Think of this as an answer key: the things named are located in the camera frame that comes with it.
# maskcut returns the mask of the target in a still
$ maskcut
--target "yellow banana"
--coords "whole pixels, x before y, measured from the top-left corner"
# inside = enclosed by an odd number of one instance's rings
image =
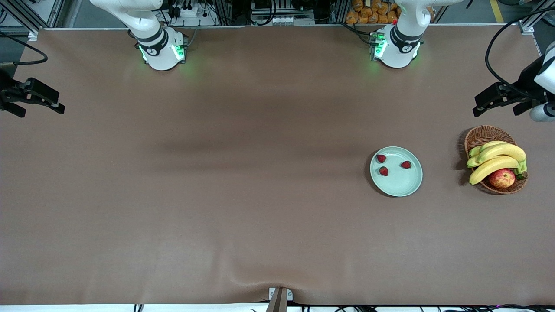
[[[478,145],[477,147],[471,149],[470,152],[468,152],[468,155],[470,155],[470,157],[478,156],[480,152],[483,151],[484,149],[497,144],[509,144],[509,143],[504,141],[491,141],[484,145]]]
[[[518,163],[518,168],[515,169],[516,174],[522,174],[523,172],[527,171],[526,161]]]
[[[518,166],[518,161],[509,156],[501,156],[495,159],[490,159],[481,164],[480,167],[476,168],[476,170],[470,175],[470,184],[478,184],[481,180],[484,180],[485,177],[499,169],[518,168]]]
[[[480,148],[482,148],[481,145],[478,145],[477,147],[473,148],[470,150],[470,152],[468,152],[468,155],[470,155],[470,157],[474,157],[480,154]]]
[[[494,156],[491,159],[496,159],[496,158],[499,158],[499,157],[501,157],[501,156]],[[477,167],[479,165],[480,165],[480,163],[478,162],[478,156],[474,156],[466,162],[466,167],[467,168],[474,168],[474,167]]]
[[[522,150],[522,148],[513,144],[497,144],[481,151],[480,155],[478,156],[478,162],[484,163],[492,159],[494,156],[498,155],[511,156],[519,163],[526,160],[526,153],[524,152],[524,150]]]
[[[480,147],[480,153],[483,150],[485,150],[486,148],[490,147],[490,146],[499,145],[499,144],[509,144],[509,143],[507,143],[505,141],[491,141],[491,142],[488,142],[488,143],[482,145],[482,147]]]

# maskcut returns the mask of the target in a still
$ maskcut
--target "red apple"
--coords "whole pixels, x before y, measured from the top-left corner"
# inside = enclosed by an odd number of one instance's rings
[[[490,183],[496,188],[504,189],[513,185],[516,177],[510,169],[499,169],[490,174]]]

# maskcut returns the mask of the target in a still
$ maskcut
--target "plate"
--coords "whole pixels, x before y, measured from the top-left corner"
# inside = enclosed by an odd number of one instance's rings
[[[385,155],[386,160],[380,164],[376,159],[377,155]],[[401,167],[401,163],[408,160],[412,163],[409,169]],[[380,174],[380,167],[386,167],[388,170],[387,177]],[[408,150],[390,146],[377,151],[370,161],[370,176],[384,193],[403,197],[414,193],[422,183],[422,165],[418,158]]]

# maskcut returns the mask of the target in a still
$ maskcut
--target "bread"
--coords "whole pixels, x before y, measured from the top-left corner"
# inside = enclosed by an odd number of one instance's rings
[[[389,9],[389,4],[382,2],[381,7],[378,9],[378,14],[387,14],[387,9]]]
[[[364,8],[364,3],[362,0],[352,0],[351,1],[352,9],[356,12],[360,12]]]
[[[378,22],[378,13],[374,12],[368,17],[368,24],[375,24]]]
[[[385,14],[378,14],[378,24],[387,24],[387,16]]]
[[[387,22],[393,23],[393,21],[396,19],[397,19],[397,14],[395,14],[395,11],[389,11],[387,14]]]
[[[430,22],[433,22],[433,19],[436,18],[436,12],[433,11],[432,7],[427,7],[428,12],[430,13]]]
[[[372,0],[372,11],[377,12],[382,7],[381,0]]]
[[[372,16],[372,9],[371,8],[364,8],[360,11],[360,17],[370,17]]]
[[[353,11],[349,11],[347,13],[347,17],[345,18],[345,23],[347,24],[354,24],[359,18],[359,14]]]

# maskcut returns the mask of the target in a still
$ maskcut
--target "wicker basket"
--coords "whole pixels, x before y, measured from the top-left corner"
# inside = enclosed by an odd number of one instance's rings
[[[465,138],[465,151],[466,156],[470,158],[468,153],[471,149],[478,145],[484,145],[491,141],[505,141],[517,145],[514,139],[505,131],[492,125],[480,125],[471,129]],[[480,184],[495,194],[513,194],[520,191],[526,185],[527,179],[516,180],[513,185],[508,188],[500,189],[490,184],[488,179],[484,179]]]

